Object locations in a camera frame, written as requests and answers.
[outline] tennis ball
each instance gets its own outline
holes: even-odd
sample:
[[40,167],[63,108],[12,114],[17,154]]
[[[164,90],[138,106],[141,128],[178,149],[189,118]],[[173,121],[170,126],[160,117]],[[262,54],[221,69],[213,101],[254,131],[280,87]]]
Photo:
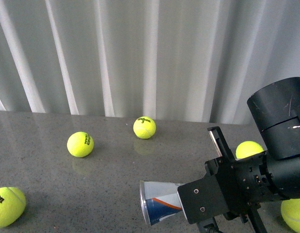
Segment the tennis ball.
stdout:
[[137,137],[148,139],[155,134],[156,125],[150,117],[142,116],[135,121],[133,130]]
[[25,196],[18,188],[0,188],[0,228],[18,219],[24,212],[25,206]]
[[238,145],[235,155],[238,159],[243,159],[263,151],[264,150],[262,146],[260,146],[258,143],[253,141],[246,141]]
[[281,205],[284,221],[295,232],[300,233],[300,199],[284,200]]
[[67,141],[70,154],[75,157],[85,157],[92,152],[94,147],[93,138],[85,132],[76,132]]

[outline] can rim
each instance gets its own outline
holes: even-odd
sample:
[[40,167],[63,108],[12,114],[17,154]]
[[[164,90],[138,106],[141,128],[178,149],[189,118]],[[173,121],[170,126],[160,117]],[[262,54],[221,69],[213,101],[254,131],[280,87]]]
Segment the can rim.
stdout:
[[144,216],[144,220],[145,220],[146,224],[151,224],[150,217],[149,217],[148,210],[147,210],[146,198],[145,198],[145,182],[140,181],[139,184],[140,184],[139,185],[139,193],[140,193],[140,204],[141,204],[142,214]]

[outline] curtain fold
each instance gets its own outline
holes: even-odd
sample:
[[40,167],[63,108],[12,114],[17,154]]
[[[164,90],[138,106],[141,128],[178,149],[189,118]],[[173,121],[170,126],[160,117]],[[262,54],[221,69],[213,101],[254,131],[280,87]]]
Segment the curtain fold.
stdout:
[[0,0],[0,110],[248,124],[300,76],[300,0]]

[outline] speckled stone surface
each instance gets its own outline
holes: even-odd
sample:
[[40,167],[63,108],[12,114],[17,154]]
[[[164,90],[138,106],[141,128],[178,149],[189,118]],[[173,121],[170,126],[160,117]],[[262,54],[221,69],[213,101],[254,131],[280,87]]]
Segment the speckled stone surface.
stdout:
[[[207,128],[217,124],[157,120],[148,140],[133,133],[135,119],[0,112],[0,187],[17,186],[27,198],[23,215],[2,233],[198,233],[182,212],[145,224],[139,181],[187,183],[204,176],[217,157]],[[255,126],[219,125],[235,152],[245,140],[263,144]],[[77,131],[95,141],[85,158],[71,156]],[[269,233],[291,233],[280,203],[259,213]],[[216,217],[224,233],[252,232],[240,219]]]

